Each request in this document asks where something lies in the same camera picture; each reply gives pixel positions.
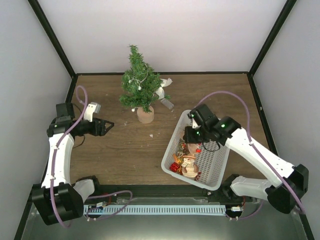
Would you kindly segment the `white perforated plastic basket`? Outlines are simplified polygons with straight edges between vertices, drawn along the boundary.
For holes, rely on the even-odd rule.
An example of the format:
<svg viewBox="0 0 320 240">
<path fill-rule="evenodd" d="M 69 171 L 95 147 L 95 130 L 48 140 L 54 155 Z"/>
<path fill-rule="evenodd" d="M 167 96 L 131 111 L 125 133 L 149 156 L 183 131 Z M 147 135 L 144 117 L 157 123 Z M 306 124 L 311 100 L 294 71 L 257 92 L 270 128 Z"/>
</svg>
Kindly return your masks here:
<svg viewBox="0 0 320 240">
<path fill-rule="evenodd" d="M 218 148 L 215 142 L 209 142 L 200 147 L 201 152 L 196 154 L 195 159 L 195 164 L 200 172 L 200 176 L 196 180 L 175 173 L 170 169 L 170 166 L 174 163 L 173 154 L 177 153 L 181 148 L 185 127 L 192 125 L 191 120 L 188 118 L 189 112 L 189 109 L 182 112 L 162 158 L 161 168 L 165 173 L 185 183 L 215 191 L 222 183 L 230 153 L 230 150 L 225 146 Z"/>
</svg>

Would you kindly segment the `white ribbon bow ornament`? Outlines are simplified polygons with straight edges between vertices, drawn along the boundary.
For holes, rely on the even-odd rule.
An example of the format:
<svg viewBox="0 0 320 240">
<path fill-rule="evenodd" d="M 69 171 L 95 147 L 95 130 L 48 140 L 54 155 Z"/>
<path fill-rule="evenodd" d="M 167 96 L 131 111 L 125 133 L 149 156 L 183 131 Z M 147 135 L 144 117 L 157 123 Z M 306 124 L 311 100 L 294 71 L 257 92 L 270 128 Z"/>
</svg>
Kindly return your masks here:
<svg viewBox="0 0 320 240">
<path fill-rule="evenodd" d="M 159 100 L 165 97 L 164 88 L 168 87 L 173 82 L 171 78 L 167 78 L 167 79 L 161 78 L 160 80 L 161 80 L 160 87 L 155 91 L 155 94 L 158 95 Z"/>
</svg>

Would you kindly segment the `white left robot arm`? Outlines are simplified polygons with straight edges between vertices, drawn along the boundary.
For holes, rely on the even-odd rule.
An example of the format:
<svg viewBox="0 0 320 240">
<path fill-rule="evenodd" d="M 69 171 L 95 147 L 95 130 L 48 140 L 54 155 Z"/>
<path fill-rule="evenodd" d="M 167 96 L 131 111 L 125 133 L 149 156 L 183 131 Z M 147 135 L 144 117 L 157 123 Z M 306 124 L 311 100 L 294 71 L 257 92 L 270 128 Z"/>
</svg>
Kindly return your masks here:
<svg viewBox="0 0 320 240">
<path fill-rule="evenodd" d="M 80 218 L 87 199 L 97 202 L 102 189 L 96 176 L 79 178 L 71 183 L 71 155 L 76 137 L 92 135 L 104 136 L 114 123 L 93 115 L 101 105 L 91 102 L 84 115 L 75 119 L 74 106 L 70 102 L 56 105 L 56 118 L 47 129 L 49 139 L 49 159 L 42 183 L 34 188 L 31 200 L 46 225 L 57 224 Z"/>
</svg>

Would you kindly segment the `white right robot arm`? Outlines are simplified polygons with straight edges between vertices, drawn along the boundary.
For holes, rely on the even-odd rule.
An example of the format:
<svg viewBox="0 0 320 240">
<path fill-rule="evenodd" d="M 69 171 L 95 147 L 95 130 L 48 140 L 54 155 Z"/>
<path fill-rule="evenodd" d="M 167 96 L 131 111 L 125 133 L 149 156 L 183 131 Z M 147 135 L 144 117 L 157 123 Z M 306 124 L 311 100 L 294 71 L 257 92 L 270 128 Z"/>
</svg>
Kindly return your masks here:
<svg viewBox="0 0 320 240">
<path fill-rule="evenodd" d="M 283 214 L 301 207 L 301 198 L 309 184 L 309 170 L 304 165 L 283 160 L 252 138 L 233 118 L 218 119 L 206 104 L 192 109 L 188 118 L 192 125 L 185 127 L 186 143 L 216 142 L 242 156 L 265 176 L 255 179 L 231 175 L 222 188 L 225 200 L 232 202 L 239 196 L 261 199 Z"/>
</svg>

